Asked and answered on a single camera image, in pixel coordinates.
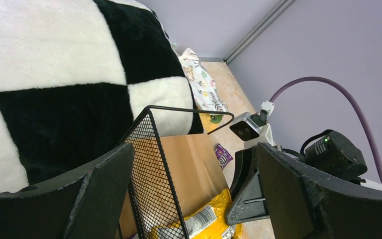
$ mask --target snack wrapper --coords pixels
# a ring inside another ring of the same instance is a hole
[[[222,168],[222,170],[230,161],[233,160],[233,157],[230,155],[228,150],[226,150],[222,145],[220,145],[220,143],[217,144],[214,152],[216,153],[217,160],[219,161],[220,168]]]
[[[191,239],[238,239],[242,234],[242,225],[229,226],[225,221],[226,211],[231,205],[229,189],[224,189],[197,212],[185,217],[189,237]],[[152,236],[156,239],[171,239],[173,235],[181,234],[182,228],[179,223],[152,229]]]

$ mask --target purple snack package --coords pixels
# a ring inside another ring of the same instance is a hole
[[[233,160],[233,157],[229,154],[229,152],[220,145],[217,144],[216,149],[214,150],[217,156],[217,160],[219,160],[220,168],[222,170],[226,167],[226,165]]]

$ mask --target yellow plastic bag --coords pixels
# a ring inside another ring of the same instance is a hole
[[[191,239],[238,239],[242,234],[242,225],[229,226],[225,221],[226,210],[231,206],[229,189],[214,197],[197,212],[184,218]],[[152,235],[156,239],[170,239],[180,235],[178,223],[168,227],[155,227]]]

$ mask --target black and white checkered blanket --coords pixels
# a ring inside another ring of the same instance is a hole
[[[0,192],[113,149],[147,105],[195,108],[155,14],[133,0],[0,0]],[[198,114],[154,113],[160,135]]]

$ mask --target wire mesh trash can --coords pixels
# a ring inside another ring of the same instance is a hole
[[[188,239],[187,229],[150,107],[122,142],[134,146],[129,196],[141,239]]]

